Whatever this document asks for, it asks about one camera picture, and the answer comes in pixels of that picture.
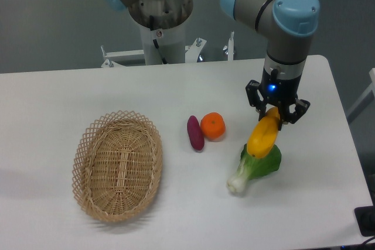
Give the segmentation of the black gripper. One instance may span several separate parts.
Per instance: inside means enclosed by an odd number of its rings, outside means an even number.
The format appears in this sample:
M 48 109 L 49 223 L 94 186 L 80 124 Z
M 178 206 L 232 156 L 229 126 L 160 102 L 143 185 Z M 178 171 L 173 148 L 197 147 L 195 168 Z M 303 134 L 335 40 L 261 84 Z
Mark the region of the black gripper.
M 291 80 L 272 80 L 271 75 L 263 69 L 262 79 L 259 83 L 250 80 L 246 85 L 246 94 L 249 105 L 254 107 L 260 121 L 266 115 L 267 105 L 278 105 L 279 124 L 281 131 L 284 124 L 295 124 L 309 109 L 311 103 L 307 100 L 297 99 L 297 91 L 302 76 Z M 294 104 L 294 112 L 290 112 L 290 105 Z

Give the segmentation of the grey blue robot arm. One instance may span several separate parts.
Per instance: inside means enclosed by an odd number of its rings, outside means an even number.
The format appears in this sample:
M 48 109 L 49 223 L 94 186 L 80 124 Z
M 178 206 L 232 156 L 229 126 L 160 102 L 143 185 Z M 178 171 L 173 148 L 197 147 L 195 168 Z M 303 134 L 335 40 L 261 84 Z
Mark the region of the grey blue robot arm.
M 183 63 L 185 40 L 178 30 L 192 14 L 192 0 L 106 0 L 127 9 L 144 33 L 147 64 Z M 222 11 L 267 40 L 261 81 L 246 86 L 249 104 L 260 117 L 266 107 L 278 109 L 279 124 L 294 124 L 310 103 L 298 98 L 298 87 L 318 27 L 318 0 L 220 0 Z

